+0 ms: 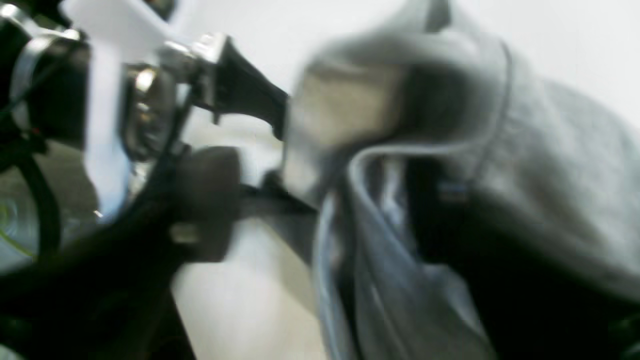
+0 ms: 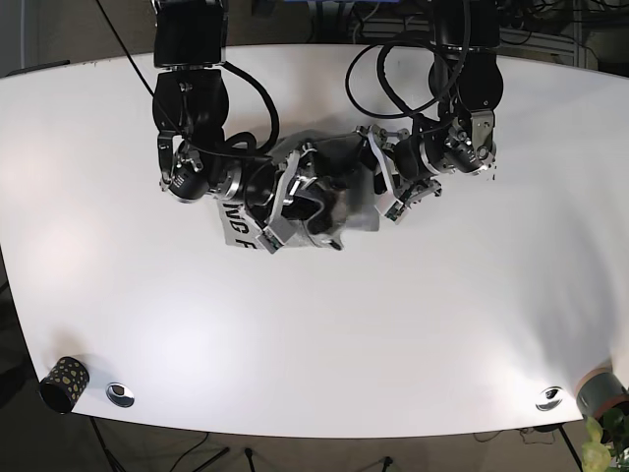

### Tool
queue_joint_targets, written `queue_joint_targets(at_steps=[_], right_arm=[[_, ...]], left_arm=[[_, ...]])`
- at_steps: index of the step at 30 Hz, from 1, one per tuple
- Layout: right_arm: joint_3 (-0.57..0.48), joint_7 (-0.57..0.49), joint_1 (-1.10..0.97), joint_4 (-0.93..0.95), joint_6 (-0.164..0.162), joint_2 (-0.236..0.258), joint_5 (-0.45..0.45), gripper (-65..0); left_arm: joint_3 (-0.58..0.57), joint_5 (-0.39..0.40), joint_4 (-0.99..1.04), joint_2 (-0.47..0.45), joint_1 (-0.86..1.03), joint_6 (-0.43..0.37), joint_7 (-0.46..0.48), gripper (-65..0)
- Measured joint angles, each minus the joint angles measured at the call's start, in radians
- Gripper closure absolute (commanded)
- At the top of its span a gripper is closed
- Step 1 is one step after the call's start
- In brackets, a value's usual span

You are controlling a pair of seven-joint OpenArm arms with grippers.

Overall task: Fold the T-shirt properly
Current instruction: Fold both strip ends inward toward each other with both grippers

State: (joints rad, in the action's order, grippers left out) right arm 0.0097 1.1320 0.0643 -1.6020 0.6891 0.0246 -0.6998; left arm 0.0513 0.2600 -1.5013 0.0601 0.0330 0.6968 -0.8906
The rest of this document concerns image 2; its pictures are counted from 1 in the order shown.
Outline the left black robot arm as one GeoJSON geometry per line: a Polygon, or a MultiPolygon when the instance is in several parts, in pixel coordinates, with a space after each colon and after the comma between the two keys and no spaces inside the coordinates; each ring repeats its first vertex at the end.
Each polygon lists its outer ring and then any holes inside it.
{"type": "Polygon", "coordinates": [[[392,145],[384,129],[363,133],[367,161],[357,188],[347,190],[345,208],[399,222],[423,198],[440,196],[437,178],[459,172],[478,175],[492,168],[495,110],[504,82],[497,65],[500,43],[499,7],[495,1],[435,1],[431,6],[433,39],[413,31],[398,34],[379,46],[375,62],[378,84],[397,107],[391,119],[409,118],[410,133],[392,145]],[[392,87],[385,62],[399,46],[432,52],[429,70],[431,98],[411,107],[392,87]]]}

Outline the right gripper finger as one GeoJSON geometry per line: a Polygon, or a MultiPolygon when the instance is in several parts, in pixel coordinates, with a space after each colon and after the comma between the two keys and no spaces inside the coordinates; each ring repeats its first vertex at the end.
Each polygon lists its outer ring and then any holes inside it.
{"type": "Polygon", "coordinates": [[[331,190],[319,181],[308,188],[299,189],[293,202],[287,206],[289,220],[309,221],[311,219],[323,223],[332,221],[331,211],[335,204],[335,196],[331,190]]]}

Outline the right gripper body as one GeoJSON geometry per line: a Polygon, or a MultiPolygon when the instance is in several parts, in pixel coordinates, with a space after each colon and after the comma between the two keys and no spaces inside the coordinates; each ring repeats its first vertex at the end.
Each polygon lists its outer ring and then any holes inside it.
{"type": "Polygon", "coordinates": [[[282,143],[259,169],[270,172],[270,177],[259,185],[263,190],[268,189],[270,196],[261,203],[263,207],[269,207],[265,219],[259,219],[251,212],[251,221],[256,227],[252,244],[257,249],[274,254],[282,248],[320,246],[309,232],[307,221],[287,218],[287,206],[293,202],[297,191],[308,188],[317,179],[310,169],[310,154],[313,153],[316,153],[313,143],[290,146],[282,143]]]}

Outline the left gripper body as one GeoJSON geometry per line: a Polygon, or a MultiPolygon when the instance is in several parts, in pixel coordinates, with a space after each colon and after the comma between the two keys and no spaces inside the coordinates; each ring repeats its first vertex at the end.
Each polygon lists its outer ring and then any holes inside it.
{"type": "Polygon", "coordinates": [[[407,129],[389,132],[371,125],[359,126],[356,132],[364,139],[377,161],[374,177],[380,176],[384,187],[380,193],[375,192],[374,206],[382,217],[399,224],[412,205],[428,196],[441,196],[441,185],[433,179],[434,174],[429,168],[426,179],[408,180],[402,176],[392,158],[395,145],[411,140],[411,133],[407,129]]]}

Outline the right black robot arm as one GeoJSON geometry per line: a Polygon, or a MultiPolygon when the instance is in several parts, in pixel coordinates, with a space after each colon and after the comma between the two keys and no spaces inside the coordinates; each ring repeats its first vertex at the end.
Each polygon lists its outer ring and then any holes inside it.
{"type": "Polygon", "coordinates": [[[153,92],[160,186],[190,204],[215,200],[227,245],[242,249],[342,248],[334,226],[335,194],[315,170],[326,135],[279,136],[277,108],[263,85],[225,61],[225,1],[156,1],[153,92]],[[250,132],[226,136],[229,96],[221,73],[251,85],[270,117],[260,144],[250,132]]]}

